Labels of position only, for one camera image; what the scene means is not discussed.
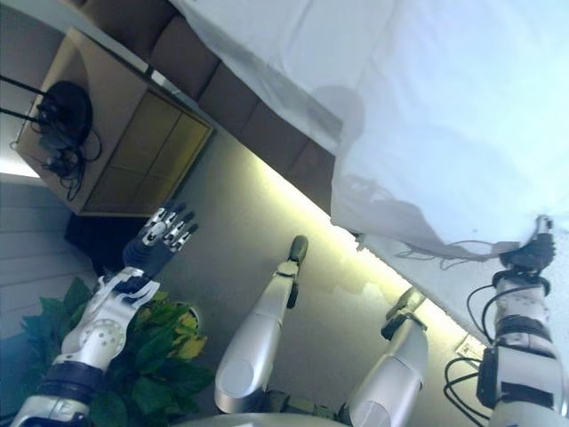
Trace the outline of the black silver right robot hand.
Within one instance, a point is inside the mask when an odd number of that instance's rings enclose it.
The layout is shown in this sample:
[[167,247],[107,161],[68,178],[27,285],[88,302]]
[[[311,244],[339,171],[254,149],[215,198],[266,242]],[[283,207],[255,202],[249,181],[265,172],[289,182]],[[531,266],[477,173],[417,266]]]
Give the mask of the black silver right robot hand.
[[508,270],[530,273],[539,273],[547,268],[555,257],[552,228],[553,221],[547,215],[539,216],[532,238],[524,246],[501,254],[501,265]]

